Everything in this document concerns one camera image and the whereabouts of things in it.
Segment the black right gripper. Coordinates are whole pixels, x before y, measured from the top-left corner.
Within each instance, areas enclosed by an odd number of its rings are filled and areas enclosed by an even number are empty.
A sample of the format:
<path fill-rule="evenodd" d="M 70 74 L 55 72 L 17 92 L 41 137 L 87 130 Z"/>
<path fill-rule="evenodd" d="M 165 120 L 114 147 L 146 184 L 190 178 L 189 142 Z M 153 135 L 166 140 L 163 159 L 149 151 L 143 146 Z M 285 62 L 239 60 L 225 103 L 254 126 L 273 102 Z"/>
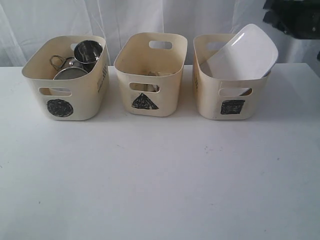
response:
<path fill-rule="evenodd" d="M 300 40 L 320 38 L 320 2 L 318 0 L 267 0 L 263 22 Z"/>

